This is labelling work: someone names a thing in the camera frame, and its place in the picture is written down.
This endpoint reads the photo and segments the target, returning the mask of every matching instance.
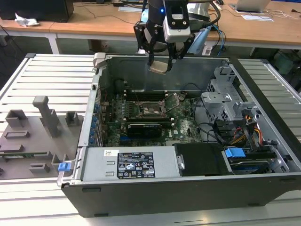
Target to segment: wooden desk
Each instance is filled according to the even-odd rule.
[[[229,3],[236,1],[224,0],[225,4],[222,6],[219,26],[226,33],[226,45],[301,49],[301,18],[298,13],[291,12],[292,9],[301,11],[301,4],[272,1],[267,9],[281,10],[297,19],[274,15],[272,18],[274,22],[268,22],[245,20],[240,17],[240,14],[228,6]],[[133,26],[139,20],[140,13],[119,12],[118,7],[112,5],[89,6],[85,3],[74,5],[74,14],[68,23],[41,22],[41,26],[28,28],[23,28],[14,21],[0,20],[0,23],[10,35],[48,38],[54,54],[59,54],[57,38],[136,41]],[[210,32],[205,50],[211,49],[217,40],[217,32]]]
[[[54,23],[50,32],[134,37],[133,26],[140,20],[140,16],[141,13],[136,12],[119,12],[118,7],[113,5],[88,6],[75,3],[74,13],[68,23]]]
[[[301,49],[301,18],[300,14],[291,12],[292,9],[301,11],[300,3],[271,1],[267,9],[281,10],[284,13],[293,16],[293,18],[280,18],[276,15],[265,16],[272,17],[274,22],[245,20],[243,17],[237,17],[236,13],[229,3],[236,0],[224,0],[221,7],[221,19],[219,21],[220,29],[225,32],[228,46],[245,47],[265,47],[265,48],[291,48]],[[217,32],[210,32],[206,44],[214,45],[218,38]]]

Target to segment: aluminum extrusion table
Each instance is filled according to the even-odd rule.
[[[92,82],[93,56],[43,55],[26,58],[0,92],[0,132],[10,109],[39,115],[35,95],[49,96],[57,114],[78,111],[85,115]],[[269,65],[240,60],[287,125],[301,140],[301,97]],[[264,207],[193,212],[82,218],[56,184],[56,178],[0,181],[0,224],[81,226],[299,226],[301,191],[286,193]]]

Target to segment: power supply label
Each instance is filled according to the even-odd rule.
[[[118,153],[117,177],[154,178],[155,165],[152,152]]]

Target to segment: crumpled paper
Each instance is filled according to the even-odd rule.
[[[15,13],[15,15],[16,15],[15,21],[23,27],[39,25],[36,19],[26,19],[21,16],[18,16],[17,13]]]

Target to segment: red wire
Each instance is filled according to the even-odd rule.
[[[241,129],[241,128],[239,127],[239,128],[237,128],[237,129],[235,130],[234,136],[236,135],[236,133],[237,133],[240,129]]]

